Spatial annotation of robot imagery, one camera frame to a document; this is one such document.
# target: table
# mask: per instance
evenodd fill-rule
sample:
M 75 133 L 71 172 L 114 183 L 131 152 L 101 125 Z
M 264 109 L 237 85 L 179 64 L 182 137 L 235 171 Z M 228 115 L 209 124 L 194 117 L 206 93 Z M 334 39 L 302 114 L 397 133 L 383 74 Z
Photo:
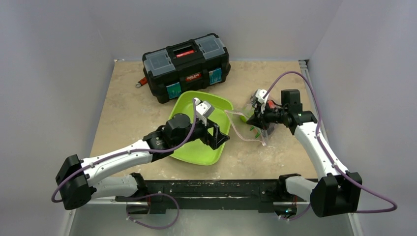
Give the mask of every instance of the table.
M 222 96 L 235 108 L 242 107 L 253 92 L 268 89 L 285 71 L 300 72 L 297 61 L 231 61 L 226 82 L 201 91 Z M 95 135 L 91 156 L 102 155 L 142 139 L 158 126 L 165 124 L 176 99 L 160 104 L 148 85 L 136 88 L 143 78 L 141 62 L 115 63 L 103 111 Z M 278 101 L 282 89 L 299 89 L 304 110 L 310 102 L 302 78 L 286 75 L 271 92 Z M 220 160 L 211 166 L 199 166 L 166 157 L 153 163 L 129 168 L 115 176 L 132 172 L 145 179 L 261 179 L 298 173 L 316 178 L 316 172 L 304 148 L 289 129 L 279 125 L 268 146 L 241 140 L 231 128 Z

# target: gray wall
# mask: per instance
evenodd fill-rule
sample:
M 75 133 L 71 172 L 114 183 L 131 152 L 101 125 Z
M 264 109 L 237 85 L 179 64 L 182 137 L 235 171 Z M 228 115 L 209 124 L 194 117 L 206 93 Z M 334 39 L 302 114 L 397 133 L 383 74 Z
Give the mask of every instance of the gray wall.
M 82 0 L 2 0 L 0 32 L 0 235 L 58 235 L 54 178 L 89 155 L 112 58 Z
M 117 59 L 217 33 L 233 59 L 307 59 L 342 0 L 87 0 Z
M 329 142 L 398 210 L 359 215 L 365 235 L 415 235 L 417 2 L 346 0 L 309 63 Z M 361 209 L 389 207 L 362 193 Z

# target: black toolbox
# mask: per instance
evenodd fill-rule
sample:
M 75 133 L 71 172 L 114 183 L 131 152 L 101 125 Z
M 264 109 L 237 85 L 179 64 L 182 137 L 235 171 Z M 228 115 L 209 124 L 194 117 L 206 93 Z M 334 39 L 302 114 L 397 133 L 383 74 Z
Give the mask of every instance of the black toolbox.
M 222 83 L 230 71 L 229 53 L 214 33 L 145 53 L 142 61 L 150 91 L 159 103 Z

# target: red label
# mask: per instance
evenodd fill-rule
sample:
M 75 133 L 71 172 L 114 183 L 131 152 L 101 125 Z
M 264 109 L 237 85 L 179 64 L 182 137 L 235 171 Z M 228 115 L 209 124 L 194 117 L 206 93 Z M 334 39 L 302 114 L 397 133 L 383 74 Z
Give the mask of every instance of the red label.
M 192 81 L 192 80 L 195 80 L 195 79 L 197 79 L 197 78 L 200 78 L 201 77 L 201 73 L 197 73 L 197 74 L 194 74 L 194 75 L 190 75 L 190 76 L 187 76 L 186 78 L 185 78 L 185 81 Z
M 194 50 L 186 51 L 186 52 L 180 53 L 176 56 L 177 56 L 177 58 L 180 58 L 180 57 L 183 57 L 183 56 L 191 54 L 191 53 L 194 53 Z

